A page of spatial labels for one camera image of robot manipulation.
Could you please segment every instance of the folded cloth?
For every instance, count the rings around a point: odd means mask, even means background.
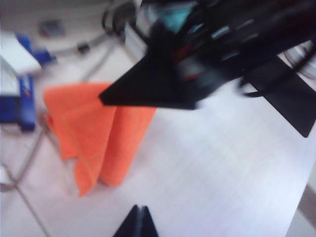
[[[44,92],[46,121],[56,134],[62,159],[77,157],[74,176],[85,195],[100,177],[119,185],[156,108],[104,106],[98,95],[108,83],[52,87]]]

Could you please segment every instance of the black cable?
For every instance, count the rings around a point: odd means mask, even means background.
[[[256,97],[265,96],[275,91],[279,86],[290,81],[292,79],[291,76],[294,73],[297,73],[298,71],[300,71],[308,63],[308,61],[311,60],[311,58],[315,56],[315,54],[316,54],[316,45],[314,44],[311,50],[306,54],[305,58],[301,59],[300,62],[298,62],[291,70],[289,70],[288,72],[286,72],[285,74],[281,75],[276,80],[271,82],[265,89],[255,91],[255,92],[242,92],[242,94],[247,97],[256,98]],[[248,81],[245,81],[245,79],[242,79],[238,85],[239,89],[244,87],[247,83]]]
[[[56,57],[65,57],[65,56],[72,56],[74,54],[85,54],[87,53],[91,48],[98,46],[105,40],[107,40],[107,34],[101,34],[97,36],[96,38],[88,41],[88,42],[82,42],[79,43],[76,47],[70,47],[70,48],[64,48],[59,49],[55,51],[51,51],[50,54]]]

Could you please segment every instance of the cable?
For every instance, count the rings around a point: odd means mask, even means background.
[[[88,42],[79,43],[77,47],[54,50],[54,51],[51,51],[50,54],[56,57],[72,56],[74,54],[85,54],[91,48],[98,46],[99,44],[106,41],[107,39],[108,39],[108,36],[106,33],[104,33]]]
[[[42,136],[44,135],[44,133],[47,130],[47,126],[46,124],[42,127],[39,126],[39,132],[36,134],[35,139],[33,140],[33,143],[31,145],[31,149],[29,151],[29,153],[26,155],[25,159],[23,159],[23,164],[21,165],[20,170],[17,173],[16,178],[10,177],[11,181],[13,181],[12,185],[5,185],[1,183],[1,192],[7,192],[10,191],[12,189],[14,189],[16,187],[16,185],[22,180],[25,172],[28,170],[30,164],[32,163],[33,157],[34,157],[34,153],[37,150],[37,147],[40,143],[40,140],[42,138]],[[1,164],[7,171],[7,166],[5,164]]]
[[[291,70],[286,72],[285,74],[278,77],[276,80],[268,84],[268,86],[265,89],[255,91],[255,92],[242,92],[242,95],[247,97],[261,97],[266,94],[269,94],[273,91],[275,91],[279,86],[284,84],[285,82],[288,82],[292,79],[292,75],[294,73],[297,73],[300,71],[307,63],[308,61],[313,58],[316,54],[316,45],[314,44],[311,48],[311,50],[306,54],[305,58],[301,59],[300,62],[298,62]],[[242,79],[238,85],[239,90],[241,90],[242,87],[244,87],[248,82],[245,81],[245,79]]]
[[[6,171],[7,175],[8,175],[8,177],[9,177],[9,179],[14,183],[12,186],[1,183],[1,192],[3,193],[3,192],[9,191],[9,190],[15,188],[15,189],[18,191],[18,193],[19,193],[19,195],[21,196],[21,198],[22,198],[22,200],[24,201],[24,203],[26,204],[27,208],[28,208],[29,211],[31,212],[31,214],[34,216],[34,218],[35,218],[35,220],[37,221],[39,227],[40,227],[41,230],[44,232],[45,236],[46,236],[46,237],[50,237],[50,234],[48,233],[48,231],[47,231],[45,225],[44,225],[43,222],[40,220],[39,216],[36,214],[35,210],[33,209],[32,205],[31,205],[31,203],[29,202],[29,200],[27,199],[26,195],[22,192],[22,190],[21,190],[20,187],[18,186],[18,180],[15,180],[15,179],[13,178],[13,176],[12,176],[10,170],[7,168],[6,165],[3,165],[3,164],[2,164],[1,166],[5,169],[5,171]]]
[[[102,65],[106,62],[106,60],[108,59],[108,57],[111,55],[112,51],[114,50],[116,46],[116,40],[114,39],[112,41],[112,43],[109,46],[109,50],[107,50],[105,52],[105,54],[102,56],[102,58],[100,59],[100,61],[93,66],[81,79],[80,82],[86,82],[88,81],[93,74],[95,74],[101,67]]]

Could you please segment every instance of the wire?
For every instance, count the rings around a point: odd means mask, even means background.
[[[103,64],[106,62],[106,60],[109,58],[111,53],[113,52],[117,42],[115,39],[111,42],[109,49],[105,52],[105,54],[102,56],[99,62],[95,66],[93,66],[81,79],[81,82],[88,81],[100,68],[103,66]]]
[[[25,172],[29,169],[30,164],[32,163],[32,160],[34,158],[34,154],[37,150],[37,147],[40,143],[40,140],[42,138],[42,136],[44,135],[44,133],[47,130],[47,125],[44,124],[44,126],[39,126],[39,132],[37,132],[35,139],[33,140],[33,143],[31,145],[31,149],[29,151],[29,153],[26,155],[26,157],[23,159],[23,164],[21,165],[20,170],[18,171],[18,174],[16,175],[16,178],[10,177],[11,181],[13,181],[13,184],[11,185],[5,185],[1,184],[1,192],[7,192],[10,191],[12,189],[14,189],[16,187],[16,185],[22,180],[22,178],[25,175]],[[7,169],[7,166],[5,164],[1,164],[4,168]]]
[[[100,45],[102,42],[106,41],[107,39],[108,39],[107,34],[103,33],[88,42],[79,43],[76,47],[50,51],[50,54],[56,57],[72,56],[74,54],[84,54],[85,52],[80,50],[81,47],[87,46],[90,49],[90,48]]]
[[[10,170],[7,168],[6,165],[3,165],[3,164],[2,164],[1,166],[5,169],[5,171],[6,171],[7,175],[8,175],[8,177],[9,177],[9,179],[14,183],[13,186],[11,186],[11,185],[6,185],[6,184],[1,183],[1,192],[3,193],[3,192],[9,191],[9,190],[12,190],[12,189],[15,188],[15,189],[18,191],[18,193],[19,193],[19,195],[21,196],[21,198],[22,198],[22,200],[24,201],[24,203],[26,204],[27,208],[28,208],[29,211],[31,212],[31,214],[34,216],[34,218],[35,218],[35,220],[37,221],[39,227],[40,227],[41,230],[44,232],[45,236],[46,236],[46,237],[50,237],[50,234],[48,233],[48,231],[47,231],[45,225],[44,225],[43,222],[40,220],[40,218],[39,218],[39,216],[37,215],[37,213],[35,212],[35,210],[33,209],[33,207],[32,207],[32,205],[31,205],[30,201],[27,199],[26,195],[22,192],[22,190],[21,190],[20,187],[18,186],[18,180],[15,180],[15,179],[13,178],[13,176],[12,176]]]

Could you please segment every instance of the black plastic part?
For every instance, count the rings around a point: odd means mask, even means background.
[[[79,53],[85,54],[90,51],[90,46],[87,43],[81,43],[77,46]]]
[[[247,73],[244,79],[257,90],[262,90],[290,70],[276,57]],[[264,97],[303,137],[308,137],[316,120],[316,92],[298,75],[293,74],[287,83]]]
[[[158,237],[148,207],[133,206],[113,237]]]
[[[143,211],[143,222],[141,229],[141,237],[158,237],[157,230],[155,228],[152,216],[150,215],[148,207],[144,206]]]
[[[125,75],[99,95],[104,105],[195,109],[171,64],[147,54]]]
[[[138,207],[135,205],[120,225],[113,237],[128,237],[133,236],[136,226]]]

